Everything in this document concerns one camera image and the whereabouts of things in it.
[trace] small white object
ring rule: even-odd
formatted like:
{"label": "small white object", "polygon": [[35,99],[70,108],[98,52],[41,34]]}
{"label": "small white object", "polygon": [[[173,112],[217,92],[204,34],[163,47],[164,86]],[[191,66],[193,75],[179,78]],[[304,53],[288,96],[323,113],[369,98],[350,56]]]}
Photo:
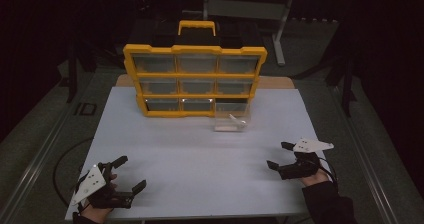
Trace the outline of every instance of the small white object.
{"label": "small white object", "polygon": [[102,188],[106,185],[106,181],[103,178],[100,169],[97,165],[94,165],[90,172],[88,172],[84,181],[80,184],[78,192],[75,193],[74,198],[72,199],[72,205],[80,203],[85,198],[89,197],[91,194]]}
{"label": "small white object", "polygon": [[293,151],[311,153],[316,151],[328,150],[332,148],[334,148],[334,145],[331,143],[302,138],[293,147]]}
{"label": "small white object", "polygon": [[215,126],[215,131],[235,132],[239,131],[239,129],[236,126]]}
{"label": "small white object", "polygon": [[245,121],[242,121],[242,120],[237,119],[237,118],[236,118],[235,116],[233,116],[232,114],[229,114],[228,116],[230,117],[230,119],[231,119],[234,123],[236,123],[236,124],[237,124],[237,126],[238,126],[239,128],[244,128],[244,127],[246,127],[246,126],[247,126],[247,123],[246,123]]}

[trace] carrying handle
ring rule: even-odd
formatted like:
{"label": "carrying handle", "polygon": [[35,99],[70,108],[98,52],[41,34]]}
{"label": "carrying handle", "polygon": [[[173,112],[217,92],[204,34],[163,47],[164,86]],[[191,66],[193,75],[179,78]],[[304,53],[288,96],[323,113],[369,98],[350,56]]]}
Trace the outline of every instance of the carrying handle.
{"label": "carrying handle", "polygon": [[211,28],[213,32],[213,36],[215,34],[215,23],[213,21],[180,21],[180,25],[178,27],[178,35],[181,35],[181,29],[184,27],[188,28]]}

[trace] clear plastic drawer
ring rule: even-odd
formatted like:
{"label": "clear plastic drawer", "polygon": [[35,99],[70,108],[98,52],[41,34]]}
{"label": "clear plastic drawer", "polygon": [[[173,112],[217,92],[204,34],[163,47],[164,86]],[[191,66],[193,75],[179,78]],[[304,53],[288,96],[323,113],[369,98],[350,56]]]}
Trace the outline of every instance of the clear plastic drawer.
{"label": "clear plastic drawer", "polygon": [[174,55],[170,54],[131,54],[138,72],[175,72]]}
{"label": "clear plastic drawer", "polygon": [[211,111],[213,99],[181,99],[183,111]]}
{"label": "clear plastic drawer", "polygon": [[217,79],[218,94],[249,94],[252,79]]}
{"label": "clear plastic drawer", "polygon": [[259,56],[226,56],[219,58],[220,73],[254,73]]}
{"label": "clear plastic drawer", "polygon": [[213,73],[216,69],[217,57],[211,54],[178,55],[178,68],[186,73]]}
{"label": "clear plastic drawer", "polygon": [[144,94],[176,94],[176,78],[140,78]]}
{"label": "clear plastic drawer", "polygon": [[176,98],[148,98],[145,101],[148,111],[178,111]]}
{"label": "clear plastic drawer", "polygon": [[211,94],[214,91],[215,79],[182,78],[179,79],[180,93],[184,94]]}
{"label": "clear plastic drawer", "polygon": [[248,99],[223,99],[215,101],[215,131],[240,132],[250,123]]}

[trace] white table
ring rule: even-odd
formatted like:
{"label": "white table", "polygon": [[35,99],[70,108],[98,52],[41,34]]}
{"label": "white table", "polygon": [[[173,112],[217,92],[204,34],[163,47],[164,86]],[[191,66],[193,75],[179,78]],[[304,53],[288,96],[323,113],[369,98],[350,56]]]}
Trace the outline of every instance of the white table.
{"label": "white table", "polygon": [[[295,162],[280,142],[316,139],[296,89],[257,89],[252,121],[242,133],[214,132],[213,118],[147,118],[133,87],[110,93],[83,170],[126,155],[118,191],[146,179],[131,209],[111,219],[150,220],[296,215],[307,212],[298,180],[280,179],[266,160]],[[71,206],[66,214],[72,219]]]}

